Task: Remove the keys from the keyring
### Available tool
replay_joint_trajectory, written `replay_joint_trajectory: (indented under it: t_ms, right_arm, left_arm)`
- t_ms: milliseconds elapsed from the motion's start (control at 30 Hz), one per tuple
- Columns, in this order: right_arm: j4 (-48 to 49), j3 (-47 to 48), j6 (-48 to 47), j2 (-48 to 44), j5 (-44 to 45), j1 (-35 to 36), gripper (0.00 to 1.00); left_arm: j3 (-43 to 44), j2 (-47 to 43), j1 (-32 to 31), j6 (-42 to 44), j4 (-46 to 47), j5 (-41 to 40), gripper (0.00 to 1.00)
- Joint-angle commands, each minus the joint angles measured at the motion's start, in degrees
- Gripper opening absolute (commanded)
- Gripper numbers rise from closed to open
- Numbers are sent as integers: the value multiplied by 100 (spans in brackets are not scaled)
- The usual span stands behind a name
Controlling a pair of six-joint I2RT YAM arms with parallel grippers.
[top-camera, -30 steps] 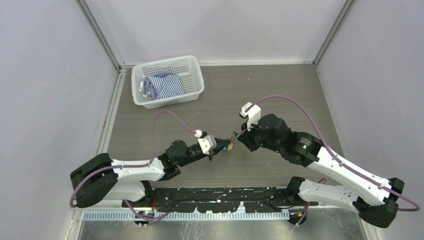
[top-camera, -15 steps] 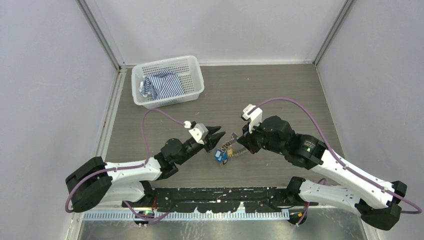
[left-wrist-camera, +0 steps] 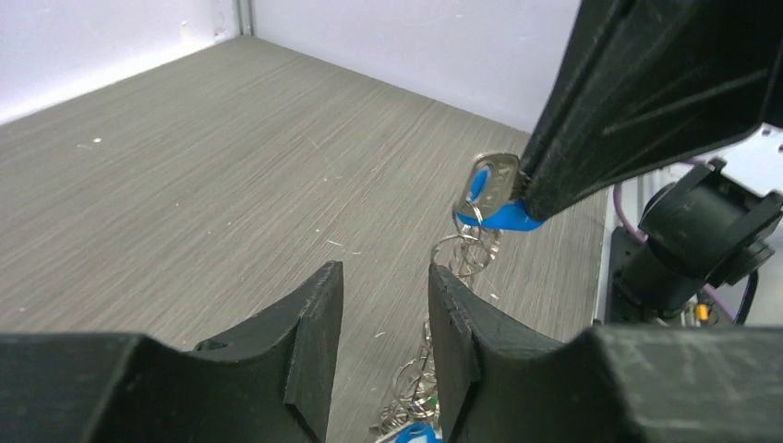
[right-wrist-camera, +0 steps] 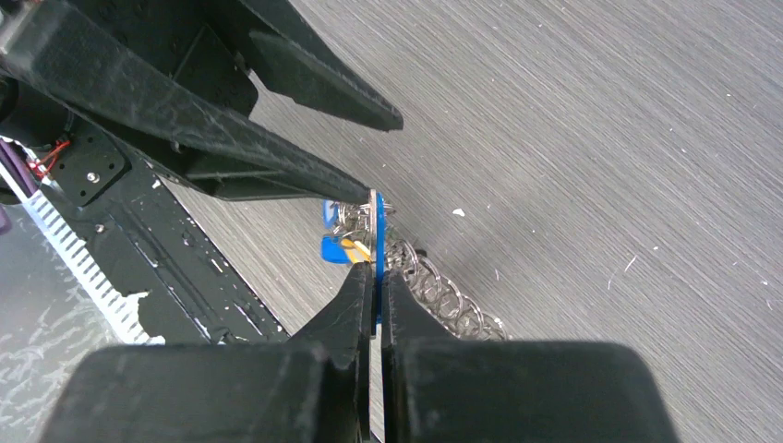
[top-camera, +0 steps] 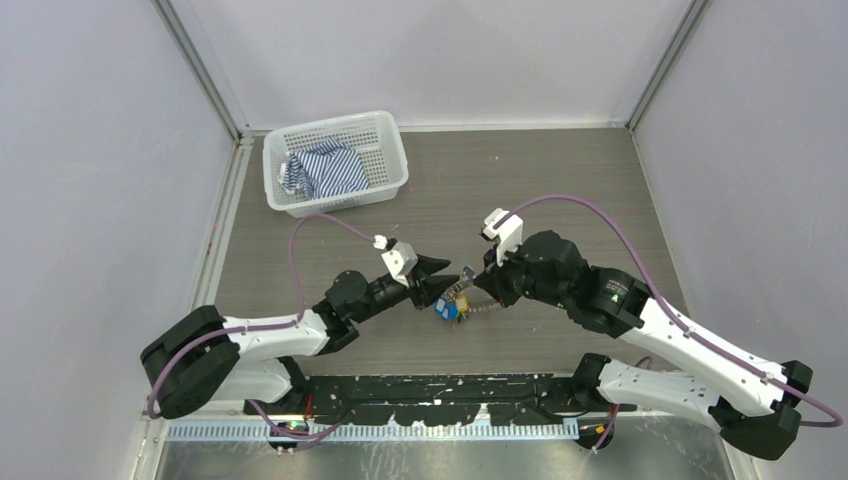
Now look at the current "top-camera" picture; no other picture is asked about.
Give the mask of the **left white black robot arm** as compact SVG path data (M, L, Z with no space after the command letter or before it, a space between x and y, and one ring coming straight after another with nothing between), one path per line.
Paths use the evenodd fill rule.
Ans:
M459 279L445 273L449 264L421 255L401 277L373 280L344 270L322 300L287 316L238 318L213 305L195 308L140 354L151 384L149 416L177 419L213 401L240 400L298 412L307 389L295 357L347 347L359 324L405 301L418 310L434 305Z

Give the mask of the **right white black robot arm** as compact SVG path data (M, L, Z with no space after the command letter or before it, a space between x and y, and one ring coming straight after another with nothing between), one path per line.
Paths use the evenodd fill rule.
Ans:
M577 246L547 230L522 239L486 227L492 242L474 284L508 308L527 298L563 310L583 329L639 346L681 374L650 373L606 355L585 354L571 397L584 410L603 403L640 405L688 418L751 456L775 461L797 438L799 394L813 370L799 360L753 355L673 311L638 278L590 265Z

